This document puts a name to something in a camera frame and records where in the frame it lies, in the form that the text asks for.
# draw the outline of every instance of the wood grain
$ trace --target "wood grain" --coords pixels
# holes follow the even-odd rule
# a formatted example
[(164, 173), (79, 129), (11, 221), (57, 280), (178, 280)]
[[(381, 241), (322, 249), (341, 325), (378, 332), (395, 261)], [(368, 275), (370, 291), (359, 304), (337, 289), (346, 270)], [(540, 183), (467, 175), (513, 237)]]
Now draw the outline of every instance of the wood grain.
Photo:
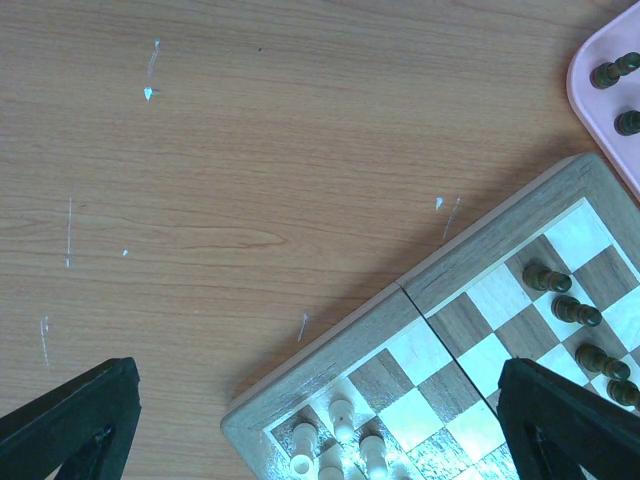
[(232, 396), (594, 149), (566, 68), (631, 3), (2, 2), (0, 415), (131, 355), (125, 476), (251, 478)]

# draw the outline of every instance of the wooden chessboard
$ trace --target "wooden chessboard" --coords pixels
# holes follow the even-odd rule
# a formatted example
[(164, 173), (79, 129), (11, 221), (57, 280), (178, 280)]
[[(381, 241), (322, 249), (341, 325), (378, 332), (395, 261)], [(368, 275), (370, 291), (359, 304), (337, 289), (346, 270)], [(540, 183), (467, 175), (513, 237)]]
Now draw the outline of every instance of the wooden chessboard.
[[(571, 275), (569, 294), (603, 322), (555, 319), (556, 294), (522, 282), (533, 260)], [(640, 383), (639, 268), (633, 201), (598, 156), (566, 159), (237, 398), (223, 432), (260, 479), (293, 478), (303, 421), (319, 432), (318, 468), (346, 479), (367, 478), (367, 434), (385, 440), (391, 478), (516, 479), (495, 416), (504, 361), (532, 358), (607, 398), (606, 378), (573, 358), (589, 342)], [(349, 442), (332, 434), (337, 398), (355, 407)]]

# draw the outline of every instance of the dark chess piece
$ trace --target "dark chess piece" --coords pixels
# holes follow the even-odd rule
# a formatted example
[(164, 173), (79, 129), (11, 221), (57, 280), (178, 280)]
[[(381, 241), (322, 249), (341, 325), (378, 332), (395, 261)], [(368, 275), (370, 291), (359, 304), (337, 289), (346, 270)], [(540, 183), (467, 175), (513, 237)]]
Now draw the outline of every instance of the dark chess piece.
[(609, 396), (625, 407), (640, 406), (640, 390), (635, 383), (629, 380), (618, 382), (611, 380), (607, 385), (607, 393)]
[(571, 288), (571, 278), (560, 272), (554, 272), (540, 264), (530, 265), (522, 273), (522, 281), (528, 287), (540, 292), (566, 293)]
[(640, 53), (631, 52), (618, 58), (615, 62), (605, 62), (591, 72), (591, 84), (596, 88), (609, 88), (640, 68)]
[(616, 117), (614, 127), (620, 135), (629, 136), (640, 133), (640, 112), (629, 110)]
[(597, 308), (582, 305), (578, 300), (568, 295), (560, 295), (553, 300), (551, 311), (560, 320), (577, 322), (587, 327), (597, 327), (602, 322), (602, 314)]
[(603, 373), (614, 380), (626, 380), (631, 375), (629, 366), (610, 357), (604, 350), (585, 343), (576, 350), (576, 361), (585, 369), (594, 373)]

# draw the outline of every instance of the light square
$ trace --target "light square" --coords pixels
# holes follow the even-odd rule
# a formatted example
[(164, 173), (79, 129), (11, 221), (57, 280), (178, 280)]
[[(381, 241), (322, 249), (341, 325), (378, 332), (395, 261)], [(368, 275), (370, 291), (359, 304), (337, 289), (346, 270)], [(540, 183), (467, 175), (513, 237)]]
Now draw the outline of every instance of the light square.
[(494, 333), (464, 353), (458, 361), (480, 393), (488, 397), (498, 390), (504, 362), (511, 355)]
[(589, 379), (582, 373), (576, 361), (562, 344), (556, 345), (540, 357), (538, 363), (580, 386), (589, 383)]
[(473, 462), (505, 441), (500, 423), (484, 401), (479, 401), (447, 425), (453, 438)]
[(611, 245), (596, 212), (586, 200), (547, 230), (545, 236), (572, 272)]
[(329, 416), (329, 406), (336, 400), (348, 400), (353, 405), (354, 428), (360, 428), (376, 416), (351, 380), (344, 378), (311, 402), (311, 408), (331, 432), (333, 432), (333, 424)]
[(416, 388), (385, 408), (379, 416), (407, 452), (443, 426), (429, 402)]
[(531, 304), (529, 295), (505, 264), (476, 282), (467, 295), (493, 330)]
[(640, 287), (636, 287), (602, 314), (627, 350), (640, 346)]
[(452, 358), (422, 318), (414, 323), (388, 349), (415, 386), (447, 365)]
[[(592, 307), (595, 306), (587, 295), (587, 292), (584, 291), (582, 285), (578, 283), (573, 275), (571, 275), (571, 282), (571, 289), (566, 294), (570, 297), (574, 297), (580, 303), (591, 305)], [(562, 320), (556, 318), (556, 316), (551, 311), (551, 304), (553, 303), (553, 299), (557, 296), (558, 294), (555, 292), (547, 292), (538, 300), (536, 300), (533, 305), (538, 309), (538, 312), (540, 312), (542, 318), (545, 319), (545, 321), (549, 325), (549, 328), (551, 328), (553, 333), (556, 334), (556, 337), (558, 337), (561, 342), (564, 342), (567, 338), (580, 330), (582, 325), (580, 325), (579, 323), (563, 322)]]

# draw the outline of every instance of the white pawn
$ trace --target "white pawn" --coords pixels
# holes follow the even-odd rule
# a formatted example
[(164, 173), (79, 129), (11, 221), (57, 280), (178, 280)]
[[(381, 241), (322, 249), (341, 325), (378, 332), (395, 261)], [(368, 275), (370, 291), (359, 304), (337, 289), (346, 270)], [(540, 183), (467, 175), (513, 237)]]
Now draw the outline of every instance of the white pawn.
[(344, 474), (339, 468), (327, 467), (320, 470), (318, 480), (344, 480)]
[(353, 405), (347, 400), (336, 400), (329, 406), (329, 417), (333, 423), (333, 433), (339, 442), (353, 438)]
[(367, 473), (371, 480), (382, 480), (387, 478), (387, 449), (384, 440), (375, 435), (371, 435), (360, 442), (360, 456), (367, 464)]
[(293, 455), (291, 473), (297, 477), (307, 477), (313, 472), (313, 451), (318, 445), (318, 430), (309, 423), (301, 423), (293, 429)]

